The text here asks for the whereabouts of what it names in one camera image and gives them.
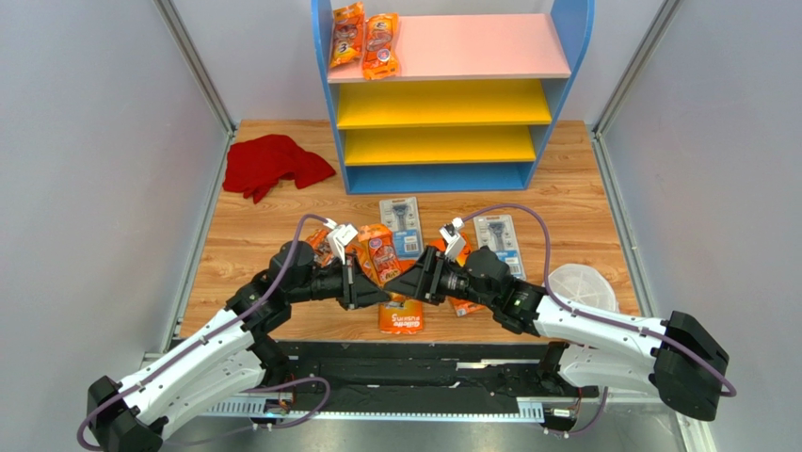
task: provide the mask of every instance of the orange package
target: orange package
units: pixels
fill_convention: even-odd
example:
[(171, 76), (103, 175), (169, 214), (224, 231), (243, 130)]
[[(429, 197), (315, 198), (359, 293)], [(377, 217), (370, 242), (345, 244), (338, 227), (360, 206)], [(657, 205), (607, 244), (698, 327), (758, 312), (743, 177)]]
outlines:
[(331, 264), (331, 260), (334, 259), (331, 246), (329, 246), (329, 242), (326, 241), (327, 235), (329, 235), (329, 230), (316, 229), (312, 235), (306, 238), (306, 242), (312, 245), (314, 261), (320, 266), (327, 266)]
[(357, 240), (367, 251), (367, 257), (373, 264), (377, 284), (384, 283), (401, 274), (401, 264), (395, 254), (393, 232), (383, 224), (370, 224), (359, 228)]
[[(399, 261), (401, 271), (415, 265), (414, 260)], [(414, 334), (424, 328), (424, 305), (417, 299), (389, 302), (378, 306), (378, 330), (389, 334)]]
[(334, 32), (331, 37), (331, 68), (358, 60), (364, 42), (365, 11), (362, 2), (334, 10)]
[(365, 58), (362, 75), (366, 80), (379, 80), (398, 74), (398, 58), (393, 39), (398, 34), (398, 14), (378, 14), (368, 20)]
[(362, 272), (367, 275), (371, 281), (377, 283), (378, 278), (376, 277), (376, 272), (373, 270), (373, 264), (370, 262), (370, 256), (361, 243), (352, 243), (348, 245), (345, 247), (345, 252), (348, 254), (356, 254), (357, 261), (360, 264)]
[[(371, 278), (380, 285), (403, 273), (415, 261), (399, 261), (393, 245), (393, 231), (383, 224), (371, 224), (359, 229), (356, 247), (367, 254), (370, 260)], [(362, 269), (365, 263), (360, 260)], [(391, 293), (391, 301), (378, 306), (378, 329), (390, 334), (414, 334), (424, 328), (424, 307), (420, 301), (407, 299), (401, 294)]]
[[(468, 254), (471, 254), (473, 251), (471, 247), (471, 241), (468, 240), (468, 236), (465, 233), (460, 233), (462, 238), (465, 239), (465, 246), (462, 248), (462, 251), (459, 252), (459, 256), (457, 256), (457, 263), (461, 266), (465, 265), (465, 261), (468, 259)], [(445, 251), (445, 241), (443, 239), (435, 240), (429, 243), (432, 247), (437, 248), (440, 251)], [(462, 317), (463, 315), (468, 315), (470, 313), (479, 311), (484, 309), (485, 307), (481, 304), (476, 304), (470, 302), (466, 299), (454, 299), (452, 297), (447, 297), (451, 305), (454, 307), (454, 311), (457, 313), (457, 317)]]

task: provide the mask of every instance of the white wall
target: white wall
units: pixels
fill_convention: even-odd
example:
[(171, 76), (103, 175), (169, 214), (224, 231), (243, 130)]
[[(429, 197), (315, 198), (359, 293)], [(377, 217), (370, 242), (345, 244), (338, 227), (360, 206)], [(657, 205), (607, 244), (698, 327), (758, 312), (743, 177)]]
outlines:
[(166, 331), (224, 134), (152, 1), (0, 10), (0, 448), (77, 450)]
[[(368, 14), (490, 14), (548, 11), (552, 1), (365, 0), (364, 4)], [(314, 60), (311, 0), (174, 2), (235, 121), (328, 117)], [(332, 2), (335, 7), (348, 3)], [(596, 3), (593, 39), (561, 119), (598, 119), (663, 0)]]
[(718, 450), (799, 450), (802, 4), (683, 3), (607, 144), (660, 314), (695, 315), (739, 389)]

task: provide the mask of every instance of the cable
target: cable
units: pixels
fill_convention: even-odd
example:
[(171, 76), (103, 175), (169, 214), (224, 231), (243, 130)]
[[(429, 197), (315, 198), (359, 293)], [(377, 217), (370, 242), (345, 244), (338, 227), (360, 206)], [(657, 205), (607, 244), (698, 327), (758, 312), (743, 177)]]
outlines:
[[(293, 381), (289, 381), (289, 382), (286, 382), (284, 384), (278, 384), (276, 386), (271, 386), (269, 388), (254, 388), (254, 389), (248, 389), (248, 390), (243, 391), (243, 392), (249, 393), (249, 394), (276, 393), (276, 392), (278, 392), (278, 391), (280, 391), (282, 389), (295, 388), (299, 384), (310, 383), (310, 382), (315, 382), (315, 381), (322, 383), (326, 387), (326, 392), (323, 394), (323, 399), (320, 401), (320, 403), (318, 403), (317, 406), (315, 406), (311, 411), (307, 412), (306, 414), (304, 414), (303, 416), (299, 417), (298, 419), (295, 419), (293, 421), (290, 421), (290, 422), (287, 422), (287, 423), (284, 423), (284, 424), (276, 424), (276, 425), (270, 427), (270, 428), (272, 428), (274, 430), (277, 429), (277, 428), (290, 428), (290, 427), (295, 427), (297, 425), (303, 424), (306, 421), (309, 421), (310, 419), (313, 418), (313, 416), (315, 416), (318, 412), (320, 412), (320, 410), (323, 409), (324, 406), (326, 406), (327, 402), (329, 402), (329, 397), (331, 397), (331, 386), (329, 385), (329, 382), (326, 379), (322, 379), (320, 377), (307, 377), (307, 378), (304, 378), (304, 379), (295, 379)], [(197, 440), (197, 441), (170, 441), (170, 440), (167, 440), (167, 441), (165, 441), (165, 444), (167, 444), (167, 445), (177, 445), (177, 446), (180, 446), (180, 447), (192, 447), (192, 446), (195, 446), (195, 445), (213, 443), (215, 441), (222, 440), (223, 438), (228, 438), (230, 436), (233, 436), (233, 435), (236, 435), (236, 434), (239, 434), (239, 433), (245, 433), (246, 431), (253, 431), (253, 430), (254, 430), (254, 425), (250, 425), (250, 426), (247, 426), (247, 427), (235, 428), (233, 430), (227, 431), (225, 433), (221, 433), (221, 434), (219, 434), (217, 436), (213, 436), (211, 438), (206, 438), (204, 440)]]
[(576, 388), (576, 391), (579, 393), (576, 399), (576, 403), (571, 405), (569, 408), (573, 408), (576, 412), (573, 414), (574, 417), (579, 419), (579, 411), (582, 409), (582, 388)]
[(599, 404), (599, 409), (596, 411), (596, 414), (593, 415), (593, 419), (591, 419), (590, 422), (588, 422), (587, 424), (585, 424), (584, 427), (578, 430), (572, 430), (570, 432), (562, 432), (563, 435), (565, 433), (568, 433), (569, 436), (582, 436), (588, 433), (593, 428), (593, 426), (595, 426), (596, 423), (599, 422), (599, 419), (602, 418), (602, 412), (604, 411), (604, 407), (607, 406), (607, 396), (608, 396), (607, 388), (604, 388), (604, 392), (601, 393), (601, 403)]
[[(303, 229), (303, 223), (309, 218), (316, 219), (316, 220), (321, 221), (323, 223), (327, 222), (327, 220), (325, 218), (320, 217), (320, 216), (315, 215), (315, 214), (306, 214), (303, 217), (301, 217), (300, 220), (298, 221), (298, 225), (296, 227), (296, 233), (293, 236), (293, 242), (290, 245), (290, 250), (287, 253), (287, 260), (284, 262), (284, 265), (281, 266), (281, 270), (279, 270), (279, 274), (276, 275), (276, 279), (273, 281), (272, 284), (270, 284), (270, 287), (267, 288), (267, 291), (265, 292), (265, 294), (262, 295), (256, 302), (254, 302), (253, 305), (251, 305), (250, 308), (248, 308), (244, 313), (242, 313), (241, 315), (238, 315), (236, 318), (233, 318), (232, 320), (228, 321), (227, 323), (223, 324), (222, 326), (220, 326), (220, 327), (210, 331), (208, 334), (206, 334), (205, 336), (206, 336), (206, 340), (207, 341), (209, 339), (212, 339), (213, 337), (217, 336), (221, 332), (227, 330), (231, 326), (235, 325), (237, 322), (241, 321), (243, 318), (253, 314), (254, 311), (256, 311), (257, 309), (262, 307), (262, 305), (264, 305), (267, 302), (267, 299), (271, 295), (273, 295), (273, 292), (279, 286), (279, 282), (284, 277), (284, 274), (290, 268), (289, 263), (293, 262), (293, 259), (296, 256), (298, 240), (300, 238), (301, 230)], [(159, 375), (163, 374), (165, 371), (167, 371), (169, 368), (171, 368), (174, 364), (179, 362), (184, 356), (188, 355), (193, 350), (195, 350), (195, 348), (198, 348), (201, 345), (202, 345), (202, 342), (200, 340), (199, 341), (195, 341), (194, 343), (190, 344), (189, 347), (184, 348), (180, 352), (176, 353), (175, 356), (173, 356), (166, 363), (162, 364), (159, 368), (154, 370), (148, 377), (146, 377), (142, 381), (140, 381), (139, 384), (131, 386), (130, 388), (126, 389), (125, 391), (123, 391), (123, 392), (121, 392), (121, 393), (119, 393), (117, 395), (112, 396), (106, 402), (102, 403), (99, 407), (97, 407), (96, 409), (92, 410), (92, 412), (90, 412), (89, 415), (87, 415), (87, 417), (81, 422), (81, 425), (78, 426), (78, 432), (77, 432), (78, 444), (80, 444), (81, 447), (85, 448), (86, 450), (102, 452), (103, 450), (102, 450), (102, 448), (100, 446), (94, 445), (94, 444), (90, 444), (84, 438), (84, 430), (87, 429), (89, 423), (91, 423), (98, 416), (98, 414), (100, 414), (101, 412), (106, 410), (111, 405), (113, 405), (113, 404), (117, 403), (119, 400), (122, 400), (122, 399), (126, 398), (127, 396), (133, 394), (135, 391), (139, 391), (141, 388), (144, 388), (146, 384), (148, 384), (151, 381), (153, 381), (154, 379), (156, 379)]]
[(728, 392), (723, 392), (722, 391), (721, 392), (721, 396), (722, 397), (735, 397), (738, 394), (738, 392), (735, 390), (735, 386), (732, 383), (730, 383), (730, 381), (728, 379), (726, 379), (723, 375), (721, 375), (721, 372), (719, 372), (713, 366), (711, 366), (709, 363), (704, 361), (700, 356), (698, 356), (696, 353), (694, 353), (693, 350), (691, 350), (690, 348), (684, 346), (683, 344), (680, 344), (679, 342), (675, 341), (674, 339), (672, 339), (672, 338), (670, 338), (670, 337), (668, 337), (668, 336), (666, 336), (664, 334), (661, 334), (659, 332), (652, 331), (652, 330), (650, 330), (648, 328), (636, 327), (636, 326), (630, 325), (628, 323), (619, 322), (617, 320), (613, 320), (613, 319), (610, 319), (610, 318), (602, 317), (602, 316), (599, 316), (599, 315), (594, 315), (594, 314), (591, 314), (591, 313), (586, 313), (586, 312), (584, 312), (584, 311), (582, 311), (580, 309), (572, 308), (571, 306), (569, 306), (568, 303), (566, 303), (565, 301), (560, 299), (556, 295), (556, 293), (552, 290), (552, 287), (549, 284), (549, 264), (550, 264), (550, 261), (552, 259), (552, 238), (549, 235), (549, 228), (546, 226), (546, 222), (543, 221), (543, 218), (541, 218), (540, 215), (538, 215), (537, 212), (535, 212), (534, 210), (530, 209), (529, 207), (526, 207), (525, 205), (520, 205), (520, 204), (515, 204), (515, 203), (501, 203), (501, 204), (492, 205), (490, 207), (485, 207), (484, 209), (479, 209), (476, 212), (473, 212), (472, 214), (470, 214), (467, 217), (463, 218), (462, 221), (463, 222), (468, 222), (469, 220), (473, 219), (474, 217), (482, 215), (482, 214), (484, 214), (486, 212), (489, 212), (491, 210), (496, 210), (496, 209), (503, 209), (503, 208), (511, 208), (511, 209), (522, 210), (522, 211), (526, 212), (527, 214), (531, 215), (532, 217), (534, 217), (537, 220), (537, 222), (540, 223), (540, 229), (543, 230), (543, 237), (544, 237), (545, 242), (546, 242), (546, 256), (545, 256), (544, 263), (543, 263), (543, 281), (544, 281), (543, 285), (545, 285), (546, 292), (548, 292), (549, 297), (551, 297), (551, 299), (559, 307), (561, 307), (564, 310), (568, 311), (572, 315), (578, 315), (580, 317), (589, 318), (590, 320), (595, 320), (595, 321), (603, 323), (605, 325), (618, 327), (618, 328), (621, 328), (621, 329), (626, 330), (626, 331), (637, 332), (638, 334), (645, 334), (647, 336), (651, 336), (651, 337), (653, 337), (655, 339), (658, 339), (658, 340), (660, 340), (660, 341), (662, 341), (662, 342), (664, 342), (666, 344), (669, 344), (670, 346), (672, 346), (672, 347), (678, 349), (679, 351), (681, 351), (685, 356), (690, 358), (694, 363), (696, 363), (699, 366), (701, 366), (703, 369), (705, 369), (707, 372), (709, 372), (711, 375), (713, 375), (715, 377), (715, 379), (717, 379), (722, 385), (724, 385), (728, 389)]

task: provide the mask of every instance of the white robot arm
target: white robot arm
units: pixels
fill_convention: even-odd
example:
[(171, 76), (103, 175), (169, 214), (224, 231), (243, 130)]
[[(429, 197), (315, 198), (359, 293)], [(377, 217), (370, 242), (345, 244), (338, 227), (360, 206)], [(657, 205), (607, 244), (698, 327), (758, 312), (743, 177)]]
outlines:
[(157, 450), (178, 428), (229, 396), (260, 386), (284, 387), (287, 357), (268, 334), (290, 318), (293, 303), (334, 298), (351, 310), (389, 300), (385, 291), (431, 304), (455, 297), (487, 306), (509, 331), (560, 341), (549, 344), (538, 372), (575, 388), (657, 395), (690, 417), (715, 418), (729, 356), (690, 315), (643, 318), (557, 299), (548, 287), (514, 278), (487, 248), (472, 252), (459, 266), (453, 257), (464, 245), (460, 218), (441, 230), (446, 253), (427, 247), (413, 267), (382, 290), (361, 273), (355, 256), (345, 254), (353, 228), (327, 225), (337, 257), (332, 264), (319, 266), (309, 244), (289, 242), (268, 269), (170, 353), (119, 382), (95, 381), (83, 426), (100, 445), (82, 442), (83, 426), (79, 443), (89, 450)]

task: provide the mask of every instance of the blue shelf frame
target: blue shelf frame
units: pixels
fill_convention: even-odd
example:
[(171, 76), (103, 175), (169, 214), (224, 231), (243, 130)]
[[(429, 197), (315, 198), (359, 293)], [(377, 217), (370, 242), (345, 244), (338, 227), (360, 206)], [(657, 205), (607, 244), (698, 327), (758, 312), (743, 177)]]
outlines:
[(554, 0), (552, 20), (569, 63), (570, 77), (541, 79), (552, 113), (552, 122), (549, 125), (529, 126), (537, 152), (534, 162), (348, 167), (345, 164), (345, 132), (337, 128), (340, 87), (329, 83), (329, 47), (333, 29), (331, 2), (312, 0), (314, 54), (323, 92), (326, 95), (331, 133), (334, 135), (334, 145), (337, 147), (345, 192), (348, 194), (426, 193), (528, 188), (585, 59), (595, 13), (595, 0)]

